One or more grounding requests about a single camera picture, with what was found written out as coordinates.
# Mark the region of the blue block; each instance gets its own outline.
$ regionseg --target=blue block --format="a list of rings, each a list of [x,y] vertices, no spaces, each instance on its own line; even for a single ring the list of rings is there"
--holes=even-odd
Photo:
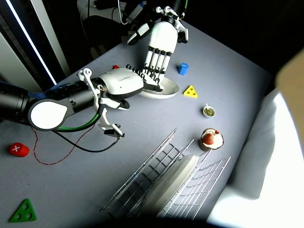
[[[189,69],[189,65],[187,63],[181,63],[179,68],[179,74],[185,75]]]

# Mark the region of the green cable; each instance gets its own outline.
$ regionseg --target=green cable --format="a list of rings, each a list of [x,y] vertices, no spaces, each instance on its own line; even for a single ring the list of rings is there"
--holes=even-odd
[[[98,120],[100,118],[100,114],[96,114],[92,120],[90,120],[89,122],[87,122],[86,124],[80,126],[80,127],[59,127],[57,128],[57,130],[67,130],[67,131],[81,131],[83,129],[86,129],[89,125],[91,125],[92,123],[94,123],[96,120]]]

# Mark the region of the red wire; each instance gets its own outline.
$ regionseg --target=red wire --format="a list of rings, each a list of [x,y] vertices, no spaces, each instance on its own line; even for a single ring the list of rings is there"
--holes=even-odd
[[[89,130],[87,130],[83,135],[81,135],[80,138],[77,140],[77,142],[75,144],[77,144],[82,137],[84,137],[90,130],[92,130],[94,126],[95,126],[95,124]],[[61,160],[59,160],[57,162],[54,162],[54,163],[44,163],[44,162],[40,161],[39,158],[36,155],[36,146],[37,146],[37,142],[38,142],[38,135],[37,135],[37,132],[35,131],[35,129],[32,126],[31,126],[31,129],[34,131],[35,136],[36,136],[36,141],[35,141],[35,146],[34,146],[34,156],[35,156],[36,160],[39,163],[43,164],[43,165],[55,165],[55,164],[57,164],[59,162],[62,162],[65,158],[67,158],[72,153],[72,151],[75,148],[75,146],[73,146],[73,148],[70,150],[70,152],[63,159],[61,159]]]

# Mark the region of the gray table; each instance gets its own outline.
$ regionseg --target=gray table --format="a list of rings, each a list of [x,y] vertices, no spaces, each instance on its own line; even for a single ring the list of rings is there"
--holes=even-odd
[[[165,100],[136,95],[128,99],[131,108],[127,111],[108,108],[108,119],[121,124],[125,132],[125,138],[110,150],[88,153],[77,149],[63,162],[45,166],[35,160],[32,151],[25,158],[8,153],[8,146],[15,142],[33,149],[35,136],[29,127],[8,121],[0,123],[0,227],[77,228],[102,221],[105,215],[98,212],[100,207],[175,127],[178,130],[173,144],[177,148],[181,149],[192,138],[198,139],[205,128],[213,127],[221,131],[225,144],[213,151],[206,162],[211,164],[232,156],[199,213],[200,218],[208,216],[238,158],[271,75],[189,24],[185,26],[189,28],[190,40],[186,45],[177,45],[166,75],[179,85],[180,91]],[[140,67],[147,44],[148,38],[132,47],[120,44],[86,67],[92,69],[93,76],[115,64]],[[190,66],[185,76],[177,72],[181,62]],[[75,80],[76,73],[66,81]],[[196,89],[197,99],[183,96],[189,85]],[[206,102],[216,108],[216,117],[203,116],[201,109]],[[84,124],[93,115],[93,108],[89,108],[70,117],[64,125]],[[70,133],[68,137],[76,141],[80,135]],[[71,145],[51,132],[38,132],[38,136],[37,153],[44,162],[55,162],[71,149]],[[101,149],[113,140],[95,127],[80,145]],[[201,153],[197,142],[189,153]],[[25,198],[32,200],[38,220],[9,224],[8,219]]]

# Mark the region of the robotic hand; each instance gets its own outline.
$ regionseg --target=robotic hand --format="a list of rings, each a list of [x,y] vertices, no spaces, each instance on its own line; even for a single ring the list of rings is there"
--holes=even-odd
[[[113,69],[93,79],[90,79],[92,71],[88,68],[77,75],[80,81],[35,94],[0,82],[0,119],[31,125],[41,131],[67,132],[63,130],[66,127],[60,127],[67,117],[94,106],[95,117],[104,133],[124,137],[120,125],[107,120],[105,105],[128,109],[130,105],[125,99],[142,91],[145,87],[143,80],[126,68]]]
[[[146,83],[159,86],[161,90],[164,89],[161,82],[176,43],[187,43],[189,40],[188,29],[180,22],[185,15],[186,7],[186,0],[174,1],[172,8],[170,6],[163,9],[157,7],[155,11],[162,14],[161,22],[149,21],[143,24],[128,40],[128,44],[133,45],[151,32],[148,54],[142,73]]]

